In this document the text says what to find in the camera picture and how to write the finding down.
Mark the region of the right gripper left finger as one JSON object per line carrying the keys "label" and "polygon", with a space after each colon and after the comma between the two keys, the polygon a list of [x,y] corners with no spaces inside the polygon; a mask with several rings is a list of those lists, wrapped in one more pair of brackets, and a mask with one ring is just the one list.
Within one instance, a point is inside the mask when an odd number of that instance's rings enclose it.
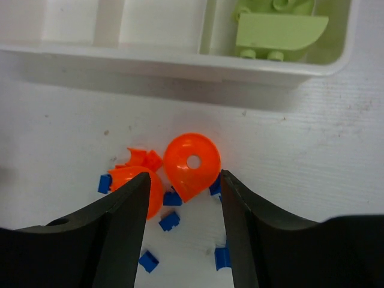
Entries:
{"label": "right gripper left finger", "polygon": [[133,287],[150,187],[141,173],[45,226],[1,229],[1,286]]}

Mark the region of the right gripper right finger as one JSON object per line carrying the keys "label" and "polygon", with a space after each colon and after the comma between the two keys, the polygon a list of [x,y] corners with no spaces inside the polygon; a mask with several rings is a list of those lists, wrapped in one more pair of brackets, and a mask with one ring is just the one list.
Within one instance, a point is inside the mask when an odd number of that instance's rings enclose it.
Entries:
{"label": "right gripper right finger", "polygon": [[235,287],[382,287],[383,216],[315,222],[221,173],[223,217]]}

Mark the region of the orange ring lego piece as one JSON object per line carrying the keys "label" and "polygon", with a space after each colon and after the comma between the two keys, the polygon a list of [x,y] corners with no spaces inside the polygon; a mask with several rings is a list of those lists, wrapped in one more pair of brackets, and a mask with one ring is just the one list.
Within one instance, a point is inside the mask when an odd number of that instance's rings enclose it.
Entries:
{"label": "orange ring lego piece", "polygon": [[149,206],[147,220],[152,219],[160,210],[163,205],[163,196],[165,189],[160,177],[153,171],[143,166],[127,166],[123,168],[117,168],[109,170],[108,173],[112,177],[112,183],[110,185],[111,192],[115,192],[121,188],[128,181],[132,180],[138,174],[147,172],[151,179],[151,188],[149,195]]}

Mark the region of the orange dome lego piece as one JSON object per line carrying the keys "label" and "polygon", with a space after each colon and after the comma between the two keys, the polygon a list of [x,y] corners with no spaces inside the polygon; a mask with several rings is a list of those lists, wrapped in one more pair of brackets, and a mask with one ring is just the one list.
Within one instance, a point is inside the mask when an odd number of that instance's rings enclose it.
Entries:
{"label": "orange dome lego piece", "polygon": [[221,171],[221,157],[209,138],[186,133],[169,143],[163,166],[182,201],[188,202],[215,182]]}

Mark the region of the green lego brick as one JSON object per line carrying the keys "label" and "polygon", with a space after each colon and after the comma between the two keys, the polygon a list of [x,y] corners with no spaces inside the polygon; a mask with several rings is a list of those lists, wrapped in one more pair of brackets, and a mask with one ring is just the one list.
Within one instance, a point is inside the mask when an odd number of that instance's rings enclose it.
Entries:
{"label": "green lego brick", "polygon": [[246,59],[298,62],[322,36],[326,16],[241,13],[235,55]]}
{"label": "green lego brick", "polygon": [[252,13],[282,13],[295,15],[311,15],[314,9],[314,0],[265,0],[265,1],[238,1],[234,14],[240,11]]}

